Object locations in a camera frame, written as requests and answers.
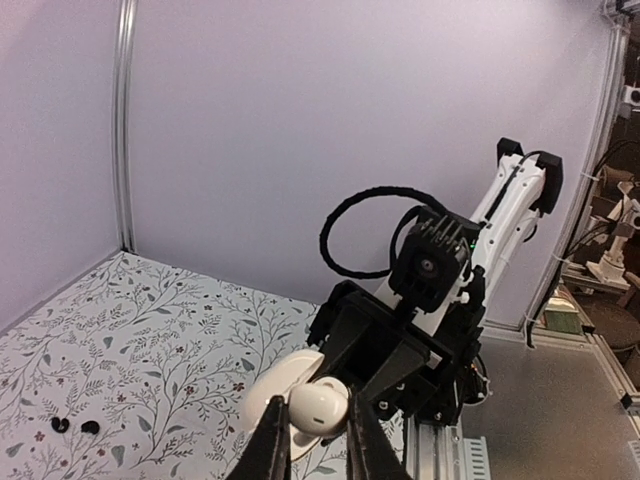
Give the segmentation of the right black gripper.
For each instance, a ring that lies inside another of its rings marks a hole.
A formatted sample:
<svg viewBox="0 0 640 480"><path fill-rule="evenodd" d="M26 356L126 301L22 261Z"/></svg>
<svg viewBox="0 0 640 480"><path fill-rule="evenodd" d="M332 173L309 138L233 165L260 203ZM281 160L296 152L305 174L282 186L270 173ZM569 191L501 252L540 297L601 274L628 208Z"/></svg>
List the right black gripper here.
<svg viewBox="0 0 640 480"><path fill-rule="evenodd" d="M402 412L454 425L470 391L484 312L479 303L456 304L430 335L410 321L408 307L394 310L356 283L342 281L310 327L307 343L324 357L312 377L338 379L381 420Z"/></svg>

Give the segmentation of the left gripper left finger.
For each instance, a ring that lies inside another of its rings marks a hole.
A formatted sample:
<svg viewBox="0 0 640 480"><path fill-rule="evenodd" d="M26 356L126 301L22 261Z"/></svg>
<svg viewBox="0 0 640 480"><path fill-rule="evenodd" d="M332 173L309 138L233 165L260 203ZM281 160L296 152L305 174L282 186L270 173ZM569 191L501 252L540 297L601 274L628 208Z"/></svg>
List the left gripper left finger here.
<svg viewBox="0 0 640 480"><path fill-rule="evenodd" d="M237 480L284 480L291 478L289 410L282 395L266 405L239 461L232 470Z"/></svg>

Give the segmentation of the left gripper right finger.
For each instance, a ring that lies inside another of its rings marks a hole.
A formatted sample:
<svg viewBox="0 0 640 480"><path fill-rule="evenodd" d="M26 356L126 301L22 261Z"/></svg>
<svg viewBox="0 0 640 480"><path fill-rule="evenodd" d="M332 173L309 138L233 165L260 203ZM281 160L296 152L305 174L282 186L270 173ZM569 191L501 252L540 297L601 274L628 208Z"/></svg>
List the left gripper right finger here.
<svg viewBox="0 0 640 480"><path fill-rule="evenodd" d="M346 477L352 480L410 480L375 412L356 394L349 400L346 424Z"/></svg>

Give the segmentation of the white earbud charging case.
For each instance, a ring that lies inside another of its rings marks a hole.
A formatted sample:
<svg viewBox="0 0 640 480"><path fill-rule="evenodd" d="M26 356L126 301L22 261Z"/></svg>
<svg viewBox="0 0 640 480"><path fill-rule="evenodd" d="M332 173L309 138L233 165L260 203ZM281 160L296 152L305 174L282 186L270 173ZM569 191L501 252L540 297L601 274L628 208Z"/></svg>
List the white earbud charging case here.
<svg viewBox="0 0 640 480"><path fill-rule="evenodd" d="M295 351L263 373L248 390L241 410L243 429L256 430L271 398L284 397L289 409L291 458L309 454L321 440L344 430L349 410L349 390L335 377L314 380L325 355L314 350Z"/></svg>

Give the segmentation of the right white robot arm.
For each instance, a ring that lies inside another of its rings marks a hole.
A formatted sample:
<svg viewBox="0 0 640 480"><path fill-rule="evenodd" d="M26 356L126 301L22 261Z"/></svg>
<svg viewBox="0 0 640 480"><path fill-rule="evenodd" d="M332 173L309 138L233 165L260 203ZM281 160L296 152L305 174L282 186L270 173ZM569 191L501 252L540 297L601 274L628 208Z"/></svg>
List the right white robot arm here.
<svg viewBox="0 0 640 480"><path fill-rule="evenodd" d="M563 184L560 157L524 152L503 138L497 173L470 217L410 187L379 186L342 201L319 236L327 266L341 276L320 306L307 342L323 354L318 377L334 377L387 420L402 412L436 425L455 424L464 406L490 395L480 358L487 307L511 257L550 214ZM389 265L368 274L339 265L329 235L339 217L376 197L413 206L390 242Z"/></svg>

